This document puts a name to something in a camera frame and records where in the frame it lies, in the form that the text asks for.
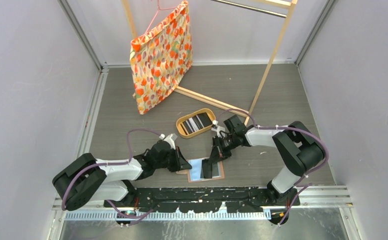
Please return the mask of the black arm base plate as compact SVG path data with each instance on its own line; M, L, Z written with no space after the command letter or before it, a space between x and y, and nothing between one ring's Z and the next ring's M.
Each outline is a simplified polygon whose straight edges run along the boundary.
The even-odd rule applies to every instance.
M160 213L217 212L226 206L229 213L257 213L262 207L286 208L290 203L300 205L294 199L297 190L290 190L280 200L267 198L266 189L250 187L139 187L131 190L121 201L112 203L118 208L134 208L142 212L153 209Z

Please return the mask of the pink leather card holder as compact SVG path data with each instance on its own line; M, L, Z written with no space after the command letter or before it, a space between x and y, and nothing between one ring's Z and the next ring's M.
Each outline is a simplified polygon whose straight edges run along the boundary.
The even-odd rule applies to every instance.
M221 180L225 178L223 163L221 161L208 166L205 158L196 158L188 160L188 163L192 166L191 169L180 170L176 173L178 175L187 175L189 183Z

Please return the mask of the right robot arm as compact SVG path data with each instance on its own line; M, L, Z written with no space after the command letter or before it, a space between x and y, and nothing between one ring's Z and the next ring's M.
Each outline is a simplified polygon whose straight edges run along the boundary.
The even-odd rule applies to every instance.
M202 161L203 177L210 179L212 165L231 157L231 151L237 147L276 148L285 166L265 189L265 196L273 205L284 202L287 193L329 156L323 142L300 121L275 127L246 126L237 115L233 115L224 121L224 125L226 130L217 131L212 138L210 156Z

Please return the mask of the tan oval card tray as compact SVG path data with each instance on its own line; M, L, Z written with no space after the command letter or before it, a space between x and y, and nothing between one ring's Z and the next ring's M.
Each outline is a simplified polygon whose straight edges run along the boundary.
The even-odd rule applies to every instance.
M215 119L216 116L210 109L202 108L179 118L176 128L182 138L190 139L210 130Z

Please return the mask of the dark credit card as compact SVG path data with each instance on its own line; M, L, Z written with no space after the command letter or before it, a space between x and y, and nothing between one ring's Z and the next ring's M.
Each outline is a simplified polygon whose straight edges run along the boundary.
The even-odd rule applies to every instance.
M212 164L212 178L219 178L221 177L221 164L220 162L216 162Z

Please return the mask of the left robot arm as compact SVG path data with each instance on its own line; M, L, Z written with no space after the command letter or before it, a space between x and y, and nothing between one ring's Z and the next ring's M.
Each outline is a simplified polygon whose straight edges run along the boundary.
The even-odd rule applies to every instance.
M129 207L135 201L131 181L148 178L157 169L174 173L191 168L178 146L159 140L130 159L103 160L84 153L60 171L52 179L52 185L67 211L77 210L91 201L105 200Z

